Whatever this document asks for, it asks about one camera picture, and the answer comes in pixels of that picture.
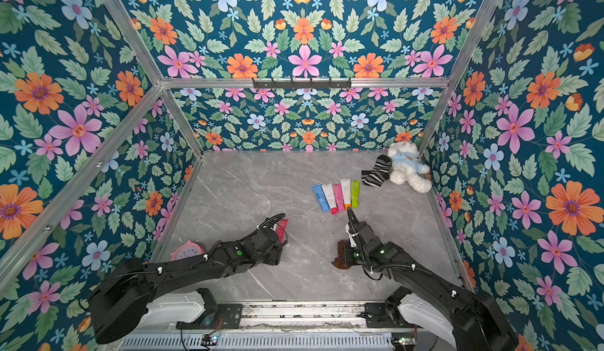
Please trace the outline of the red Curaprox toothpaste tube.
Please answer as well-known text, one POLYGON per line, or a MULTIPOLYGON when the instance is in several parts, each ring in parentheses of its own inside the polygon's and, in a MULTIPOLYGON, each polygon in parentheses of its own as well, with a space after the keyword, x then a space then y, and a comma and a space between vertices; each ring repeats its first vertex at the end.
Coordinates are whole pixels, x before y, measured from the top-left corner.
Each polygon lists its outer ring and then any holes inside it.
POLYGON ((275 232, 277 234, 277 236, 279 237, 279 242, 283 243, 286 240, 286 228, 287 225, 289 223, 288 219, 283 219, 280 220, 276 225, 275 225, 275 232))

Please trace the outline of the brown cloth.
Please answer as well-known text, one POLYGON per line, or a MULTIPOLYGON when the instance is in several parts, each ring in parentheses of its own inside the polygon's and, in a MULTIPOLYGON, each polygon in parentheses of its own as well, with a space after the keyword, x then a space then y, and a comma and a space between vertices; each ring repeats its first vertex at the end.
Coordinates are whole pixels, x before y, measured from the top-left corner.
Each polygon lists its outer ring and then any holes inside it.
POLYGON ((337 252, 337 256, 332 262, 332 265, 336 269, 348 270, 355 265, 355 250, 349 241, 339 241, 337 245, 337 252))

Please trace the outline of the pink Curaprox toothpaste tube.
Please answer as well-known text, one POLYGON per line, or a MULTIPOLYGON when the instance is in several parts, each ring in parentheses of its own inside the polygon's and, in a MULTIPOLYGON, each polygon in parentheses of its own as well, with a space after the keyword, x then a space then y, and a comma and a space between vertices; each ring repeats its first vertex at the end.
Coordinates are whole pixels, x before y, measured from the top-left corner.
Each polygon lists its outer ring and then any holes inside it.
POLYGON ((344 212, 345 204, 344 204, 344 195, 343 195, 343 190, 342 190, 341 184, 334 184, 332 186, 332 190, 333 190, 333 195, 334 195, 334 198, 336 201, 336 206, 337 206, 338 212, 344 212))

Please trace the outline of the green Curaprox toothpaste tube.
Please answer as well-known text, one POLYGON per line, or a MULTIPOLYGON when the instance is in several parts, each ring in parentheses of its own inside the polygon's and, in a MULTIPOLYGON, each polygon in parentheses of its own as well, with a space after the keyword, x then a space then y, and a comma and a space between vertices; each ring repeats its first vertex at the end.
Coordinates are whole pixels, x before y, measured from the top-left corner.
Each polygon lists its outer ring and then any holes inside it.
POLYGON ((351 206, 352 208, 359 207, 360 201, 360 181, 352 180, 350 184, 351 206))

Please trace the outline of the white tube red cap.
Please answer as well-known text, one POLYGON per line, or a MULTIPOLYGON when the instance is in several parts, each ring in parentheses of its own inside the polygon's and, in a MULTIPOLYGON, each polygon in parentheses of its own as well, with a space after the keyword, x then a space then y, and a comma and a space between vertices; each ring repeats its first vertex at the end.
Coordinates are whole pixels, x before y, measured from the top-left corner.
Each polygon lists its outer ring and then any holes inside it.
POLYGON ((333 192, 333 185, 332 184, 323 184, 322 192, 325 196, 325 199, 327 200, 327 205, 329 206, 330 212, 333 215, 338 214, 339 210, 338 210, 338 205, 336 203, 335 195, 333 192))

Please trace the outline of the blue toothpaste tube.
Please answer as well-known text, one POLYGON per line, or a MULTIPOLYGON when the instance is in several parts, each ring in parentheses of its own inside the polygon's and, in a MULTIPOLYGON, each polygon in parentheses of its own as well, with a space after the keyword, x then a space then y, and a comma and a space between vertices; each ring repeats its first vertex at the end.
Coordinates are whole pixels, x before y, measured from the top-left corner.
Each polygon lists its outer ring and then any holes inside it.
POLYGON ((324 194, 321 184, 314 185, 312 187, 313 194, 315 195, 323 212, 330 212, 330 206, 327 202, 327 198, 324 194))

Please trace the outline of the white tube orange cap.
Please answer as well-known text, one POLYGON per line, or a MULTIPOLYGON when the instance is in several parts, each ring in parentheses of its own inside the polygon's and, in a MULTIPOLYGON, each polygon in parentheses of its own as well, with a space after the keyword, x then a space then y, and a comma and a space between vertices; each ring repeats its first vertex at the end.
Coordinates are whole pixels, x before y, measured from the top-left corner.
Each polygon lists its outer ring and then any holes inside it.
POLYGON ((348 209, 352 206, 351 182, 352 181, 350 179, 341 180, 342 198, 345 209, 348 209))

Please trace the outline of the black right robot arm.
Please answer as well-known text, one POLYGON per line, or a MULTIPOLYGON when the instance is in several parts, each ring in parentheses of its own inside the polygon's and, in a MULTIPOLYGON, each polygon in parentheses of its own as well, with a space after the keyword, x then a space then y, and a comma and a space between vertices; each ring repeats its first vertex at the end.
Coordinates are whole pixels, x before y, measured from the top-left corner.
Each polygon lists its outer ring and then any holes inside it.
POLYGON ((401 246, 383 243, 365 222, 349 221, 334 264, 359 265, 401 285, 386 301, 392 324, 422 327, 457 350, 514 350, 519 338, 492 295, 474 293, 441 278, 401 246))

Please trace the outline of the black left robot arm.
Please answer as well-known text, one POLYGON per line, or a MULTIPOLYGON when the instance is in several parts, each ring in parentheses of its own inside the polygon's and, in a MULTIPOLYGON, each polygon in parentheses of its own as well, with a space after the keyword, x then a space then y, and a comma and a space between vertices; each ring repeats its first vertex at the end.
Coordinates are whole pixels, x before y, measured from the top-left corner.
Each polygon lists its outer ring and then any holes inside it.
POLYGON ((135 330, 147 305, 167 294, 206 280, 245 273, 259 264, 277 265, 284 243, 272 228, 243 239, 216 242, 209 252, 177 261, 120 264, 87 299, 97 344, 117 341, 135 330))

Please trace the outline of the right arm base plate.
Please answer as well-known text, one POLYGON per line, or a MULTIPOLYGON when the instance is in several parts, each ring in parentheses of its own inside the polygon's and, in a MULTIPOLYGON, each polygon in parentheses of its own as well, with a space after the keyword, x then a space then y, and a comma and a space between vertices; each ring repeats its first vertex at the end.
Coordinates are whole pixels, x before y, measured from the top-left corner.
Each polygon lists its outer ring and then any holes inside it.
POLYGON ((407 323, 399 315, 393 314, 390 309, 391 307, 385 302, 368 302, 357 316, 365 320, 368 328, 407 327, 407 323))

